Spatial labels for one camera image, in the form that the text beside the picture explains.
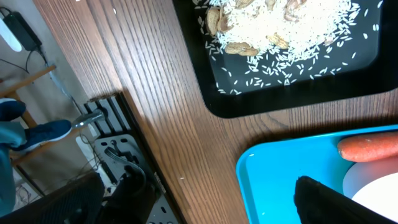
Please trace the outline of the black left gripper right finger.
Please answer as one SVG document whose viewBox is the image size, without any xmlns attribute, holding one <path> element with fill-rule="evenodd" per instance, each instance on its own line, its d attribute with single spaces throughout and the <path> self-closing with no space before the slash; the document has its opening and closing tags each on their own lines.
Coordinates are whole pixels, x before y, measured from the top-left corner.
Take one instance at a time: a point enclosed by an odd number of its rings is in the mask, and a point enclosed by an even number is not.
<svg viewBox="0 0 398 224">
<path fill-rule="evenodd" d="M 297 179 L 294 204 L 302 224 L 395 224 L 308 176 Z"/>
</svg>

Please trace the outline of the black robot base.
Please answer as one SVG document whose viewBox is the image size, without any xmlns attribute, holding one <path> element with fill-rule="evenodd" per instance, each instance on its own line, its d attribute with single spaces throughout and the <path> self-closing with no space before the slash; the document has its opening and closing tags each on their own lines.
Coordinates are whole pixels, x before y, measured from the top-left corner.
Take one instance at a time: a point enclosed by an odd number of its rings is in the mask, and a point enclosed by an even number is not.
<svg viewBox="0 0 398 224">
<path fill-rule="evenodd" d="M 183 223 L 124 95 L 91 100 L 81 108 L 81 115 L 95 109 L 108 112 L 106 119 L 86 126 L 92 126 L 97 134 L 95 155 L 105 177 L 115 186 L 111 195 L 104 197 L 97 222 Z"/>
</svg>

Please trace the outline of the pink bowl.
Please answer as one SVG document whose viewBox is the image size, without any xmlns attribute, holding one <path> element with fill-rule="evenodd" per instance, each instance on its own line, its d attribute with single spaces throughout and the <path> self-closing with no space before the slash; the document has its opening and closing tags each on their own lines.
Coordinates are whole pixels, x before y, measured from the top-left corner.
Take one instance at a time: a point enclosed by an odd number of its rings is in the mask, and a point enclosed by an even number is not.
<svg viewBox="0 0 398 224">
<path fill-rule="evenodd" d="M 343 179 L 343 195 L 353 198 L 363 187 L 381 177 L 397 173 L 397 156 L 371 162 L 357 162 Z"/>
</svg>

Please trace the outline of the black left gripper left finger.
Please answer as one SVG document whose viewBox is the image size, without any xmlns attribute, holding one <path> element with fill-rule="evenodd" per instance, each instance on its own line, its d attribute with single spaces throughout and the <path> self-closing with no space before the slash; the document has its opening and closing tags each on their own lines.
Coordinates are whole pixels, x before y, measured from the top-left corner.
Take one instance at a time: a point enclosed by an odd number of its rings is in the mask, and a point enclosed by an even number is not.
<svg viewBox="0 0 398 224">
<path fill-rule="evenodd" d="M 1 217 L 1 224 L 92 224 L 100 212 L 103 195 L 104 185 L 100 175 L 91 172 Z"/>
</svg>

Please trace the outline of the light green bowl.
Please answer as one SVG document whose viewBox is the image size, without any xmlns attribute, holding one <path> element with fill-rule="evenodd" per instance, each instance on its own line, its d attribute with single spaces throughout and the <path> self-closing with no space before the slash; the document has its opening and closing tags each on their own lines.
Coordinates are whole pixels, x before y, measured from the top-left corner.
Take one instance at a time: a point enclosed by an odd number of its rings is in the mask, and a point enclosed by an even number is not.
<svg viewBox="0 0 398 224">
<path fill-rule="evenodd" d="M 397 222 L 397 173 L 370 182 L 352 200 Z"/>
</svg>

